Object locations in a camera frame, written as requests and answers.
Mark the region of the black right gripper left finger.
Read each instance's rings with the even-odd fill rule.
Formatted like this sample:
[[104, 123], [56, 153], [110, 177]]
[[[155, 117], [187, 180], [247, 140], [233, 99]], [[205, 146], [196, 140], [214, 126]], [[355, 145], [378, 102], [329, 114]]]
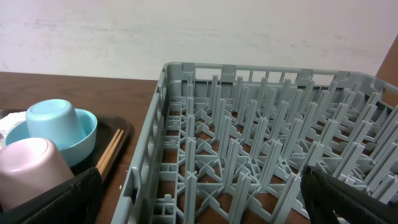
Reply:
[[103, 181], [91, 167], [72, 179], [1, 213], [1, 223], [94, 223], [103, 201]]

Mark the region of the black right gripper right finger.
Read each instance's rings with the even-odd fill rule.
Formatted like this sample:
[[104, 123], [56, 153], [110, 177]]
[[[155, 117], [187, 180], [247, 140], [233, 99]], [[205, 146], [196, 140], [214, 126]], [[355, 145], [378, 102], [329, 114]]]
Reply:
[[397, 223], [397, 210], [314, 166], [305, 166], [300, 184], [310, 222]]

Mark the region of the white napkin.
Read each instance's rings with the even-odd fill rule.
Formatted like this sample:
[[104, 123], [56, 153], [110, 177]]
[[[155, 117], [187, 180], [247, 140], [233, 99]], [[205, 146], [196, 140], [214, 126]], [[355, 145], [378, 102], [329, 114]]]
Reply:
[[1, 148], [5, 146], [5, 138], [9, 132], [18, 124], [25, 121], [25, 111], [9, 113], [7, 116], [1, 118]]

